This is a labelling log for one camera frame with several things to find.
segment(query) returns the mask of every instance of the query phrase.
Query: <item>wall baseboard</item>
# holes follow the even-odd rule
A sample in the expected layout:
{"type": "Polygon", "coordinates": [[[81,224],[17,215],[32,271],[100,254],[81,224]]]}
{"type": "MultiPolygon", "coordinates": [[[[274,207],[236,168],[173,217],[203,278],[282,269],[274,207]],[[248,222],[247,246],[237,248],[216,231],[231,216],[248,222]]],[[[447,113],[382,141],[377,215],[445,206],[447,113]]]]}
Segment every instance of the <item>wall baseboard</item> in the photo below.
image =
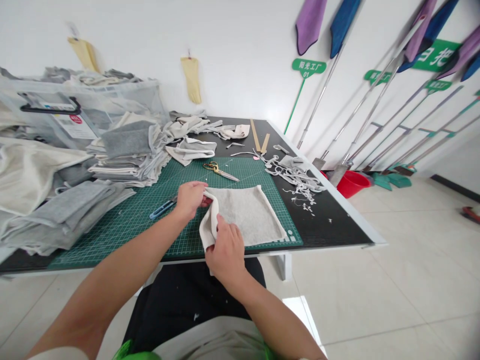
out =
{"type": "Polygon", "coordinates": [[[457,183],[450,181],[443,176],[440,175],[432,175],[430,179],[435,180],[437,183],[440,183],[442,185],[445,185],[447,188],[450,188],[452,190],[455,190],[457,193],[460,193],[464,196],[466,196],[469,199],[472,199],[476,201],[477,203],[480,203],[480,194],[477,194],[476,192],[473,192],[471,190],[468,190],[466,187],[463,187],[461,185],[458,185],[457,183]]]}

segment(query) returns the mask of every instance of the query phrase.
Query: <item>white tile floor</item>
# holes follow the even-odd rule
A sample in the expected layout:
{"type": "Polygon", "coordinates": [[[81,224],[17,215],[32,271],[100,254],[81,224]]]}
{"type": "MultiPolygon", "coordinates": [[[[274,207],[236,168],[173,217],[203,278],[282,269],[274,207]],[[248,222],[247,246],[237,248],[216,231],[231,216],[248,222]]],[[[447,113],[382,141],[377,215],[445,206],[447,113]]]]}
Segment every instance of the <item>white tile floor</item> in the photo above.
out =
{"type": "MultiPolygon", "coordinates": [[[[350,202],[389,245],[296,253],[290,282],[262,257],[270,291],[305,297],[330,360],[478,359],[480,226],[458,214],[476,203],[419,178],[392,192],[365,189],[350,202]]],[[[25,356],[85,276],[0,282],[0,359],[25,356]]],[[[98,359],[119,348],[134,304],[115,317],[98,359]]]]}

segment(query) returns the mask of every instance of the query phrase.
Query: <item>person's hand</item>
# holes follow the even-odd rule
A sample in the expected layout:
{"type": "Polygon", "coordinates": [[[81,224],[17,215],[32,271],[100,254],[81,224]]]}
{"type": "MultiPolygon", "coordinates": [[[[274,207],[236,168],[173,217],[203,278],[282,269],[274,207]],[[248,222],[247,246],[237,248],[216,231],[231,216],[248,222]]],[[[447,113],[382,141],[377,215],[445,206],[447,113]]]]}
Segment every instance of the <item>person's hand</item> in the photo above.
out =
{"type": "Polygon", "coordinates": [[[189,220],[193,219],[198,208],[205,208],[212,203],[212,200],[204,195],[207,186],[206,182],[201,181],[190,181],[182,184],[178,188],[178,198],[173,211],[189,218],[189,220]]]}
{"type": "Polygon", "coordinates": [[[225,288],[235,287],[247,272],[245,269],[245,244],[240,229],[217,215],[216,243],[206,249],[205,260],[210,271],[225,288]]]}

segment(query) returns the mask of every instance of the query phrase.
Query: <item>red bucket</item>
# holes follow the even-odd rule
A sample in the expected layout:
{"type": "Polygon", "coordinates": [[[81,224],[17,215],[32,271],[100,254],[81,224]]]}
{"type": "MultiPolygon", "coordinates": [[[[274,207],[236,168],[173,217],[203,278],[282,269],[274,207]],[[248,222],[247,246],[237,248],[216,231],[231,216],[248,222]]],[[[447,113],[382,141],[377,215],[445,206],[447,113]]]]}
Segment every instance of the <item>red bucket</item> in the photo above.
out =
{"type": "Polygon", "coordinates": [[[360,190],[369,187],[370,181],[365,176],[355,171],[347,171],[341,178],[336,189],[345,199],[349,199],[360,190]]]}

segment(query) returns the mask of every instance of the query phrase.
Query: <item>gold scissors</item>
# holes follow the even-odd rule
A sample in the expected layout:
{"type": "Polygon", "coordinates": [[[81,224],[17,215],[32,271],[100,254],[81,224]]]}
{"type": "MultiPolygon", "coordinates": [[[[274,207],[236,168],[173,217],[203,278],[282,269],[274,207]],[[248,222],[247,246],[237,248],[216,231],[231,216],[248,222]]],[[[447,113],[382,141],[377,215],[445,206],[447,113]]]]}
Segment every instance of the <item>gold scissors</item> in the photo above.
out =
{"type": "Polygon", "coordinates": [[[203,164],[203,167],[208,170],[213,170],[215,174],[221,175],[227,179],[239,182],[240,180],[237,179],[235,176],[230,175],[228,172],[219,169],[219,164],[215,161],[210,161],[208,164],[203,164]]]}

